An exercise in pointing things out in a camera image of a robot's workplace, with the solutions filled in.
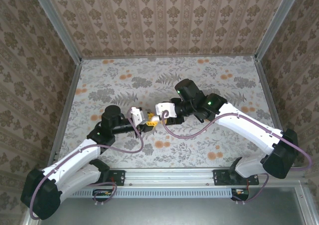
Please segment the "patterned wallpaper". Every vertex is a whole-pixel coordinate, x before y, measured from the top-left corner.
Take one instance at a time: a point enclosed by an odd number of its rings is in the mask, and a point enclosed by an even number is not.
[[[0,225],[18,224],[45,167],[75,65],[37,0],[0,0]]]
[[[307,176],[319,204],[319,0],[295,1],[262,64],[283,127],[314,160]]]
[[[82,57],[253,54],[281,0],[51,0]]]

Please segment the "floral tablecloth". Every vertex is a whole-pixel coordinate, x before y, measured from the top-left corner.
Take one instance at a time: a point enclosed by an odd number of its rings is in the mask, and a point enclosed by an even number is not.
[[[83,60],[59,157],[86,138],[106,106],[116,104],[124,114],[131,106],[154,111],[155,104],[178,97],[174,86],[185,78],[192,79],[205,94],[217,93],[249,116],[273,126],[252,56]],[[191,116],[170,129],[190,135],[206,124]],[[230,166],[235,158],[258,152],[253,143],[216,124],[188,140],[174,138],[157,125],[143,134],[143,139],[145,147],[138,154],[107,150],[100,159],[111,168],[217,167]],[[133,151],[140,142],[133,133],[120,134],[113,146]]]

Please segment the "purple cable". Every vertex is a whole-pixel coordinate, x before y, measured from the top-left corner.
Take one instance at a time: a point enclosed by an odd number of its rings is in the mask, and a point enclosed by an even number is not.
[[[42,184],[44,183],[44,181],[49,178],[52,174],[56,173],[57,170],[59,168],[61,168],[62,165],[64,165],[67,161],[69,161],[71,158],[73,158],[75,155],[79,154],[79,153],[82,153],[84,150],[88,149],[88,148],[92,148],[92,147],[102,147],[102,148],[107,148],[107,149],[113,149],[115,151],[119,151],[119,152],[123,152],[123,153],[127,153],[127,154],[136,154],[138,152],[140,152],[143,147],[144,147],[144,141],[143,141],[143,138],[141,137],[140,133],[138,132],[136,126],[134,125],[134,123],[132,122],[132,120],[129,118],[129,115],[130,115],[130,111],[131,111],[132,108],[130,108],[127,112],[127,117],[128,117],[128,121],[129,123],[132,125],[134,131],[136,132],[136,134],[138,135],[140,141],[141,141],[141,147],[136,150],[136,151],[126,151],[126,150],[123,150],[123,149],[118,149],[118,148],[114,148],[114,147],[111,147],[111,146],[108,146],[108,145],[102,145],[102,144],[91,144],[91,145],[87,145],[87,146],[84,146],[83,148],[81,148],[81,150],[78,150],[76,151],[74,154],[72,154],[70,157],[66,158],[64,161],[62,161],[59,165],[57,165],[54,169],[52,169],[38,184],[38,186],[36,186],[35,190],[34,190],[34,193],[31,197],[31,201],[30,201],[30,210],[29,210],[29,213],[30,213],[30,217],[33,219],[33,220],[39,220],[40,218],[37,218],[33,215],[33,204],[34,204],[34,200],[35,200],[35,197],[36,197],[36,194],[38,193],[39,189],[41,188]]]
[[[174,134],[171,130],[168,129],[168,127],[166,126],[165,124],[165,115],[168,115],[169,112],[167,110],[165,110],[163,113],[162,113],[162,117],[161,117],[161,121],[163,123],[163,126],[165,128],[165,130],[171,134],[172,136],[178,138],[178,139],[190,139],[190,138],[194,138],[196,137],[197,135],[201,134],[202,132],[204,132],[209,126],[211,126],[213,123],[215,123],[217,120],[223,118],[223,117],[226,117],[226,116],[236,116],[238,118],[242,118],[242,119],[245,119],[247,120],[248,122],[252,123],[253,125],[257,126],[258,128],[264,130],[266,133],[270,134],[271,136],[274,136],[275,138],[283,141],[284,143],[288,144],[289,146],[293,147],[294,149],[296,149],[298,152],[302,153],[309,161],[308,165],[306,167],[302,167],[302,168],[291,168],[292,171],[303,171],[303,170],[307,170],[307,169],[310,169],[313,162],[311,160],[311,157],[304,151],[302,150],[301,148],[299,148],[298,146],[294,145],[293,143],[289,142],[288,140],[280,137],[279,135],[277,134],[273,134],[271,130],[265,128],[264,126],[256,123],[255,121],[251,120],[250,118],[247,118],[243,115],[239,115],[239,114],[236,114],[236,113],[227,113],[227,114],[222,114],[222,115],[219,115],[218,117],[216,117],[215,119],[213,119],[211,122],[209,122],[209,124],[207,124],[202,130],[200,130],[199,132],[195,133],[195,134],[192,134],[192,135],[188,135],[188,136],[180,136],[180,135],[177,135],[177,134]]]
[[[107,202],[115,195],[116,190],[118,189],[118,186],[117,186],[116,183],[113,183],[113,182],[104,182],[104,183],[99,183],[99,184],[90,184],[89,186],[100,186],[100,185],[109,185],[109,184],[114,186],[114,191],[112,192],[112,194],[111,194],[105,201],[103,201],[104,203],[107,203]],[[94,200],[95,202],[97,202],[97,201],[96,201],[96,196],[97,196],[97,194],[102,193],[102,192],[104,192],[104,191],[103,191],[103,190],[98,190],[98,191],[96,191],[96,193],[95,193],[95,195],[94,195],[94,197],[93,197],[93,200]]]
[[[268,180],[269,180],[269,175],[268,175],[268,174],[264,174],[264,175],[267,176],[266,181],[264,182],[264,184],[262,185],[262,187],[260,188],[260,190],[258,191],[258,193],[255,194],[255,196],[253,196],[252,198],[250,198],[250,199],[248,199],[248,200],[246,200],[246,201],[242,201],[239,197],[234,196],[234,195],[233,195],[233,198],[235,198],[235,199],[241,201],[242,203],[248,203],[248,202],[253,201],[256,197],[258,197],[258,196],[261,194],[261,192],[263,191],[263,189],[265,188],[265,186],[266,186],[266,184],[267,184],[267,182],[268,182]]]

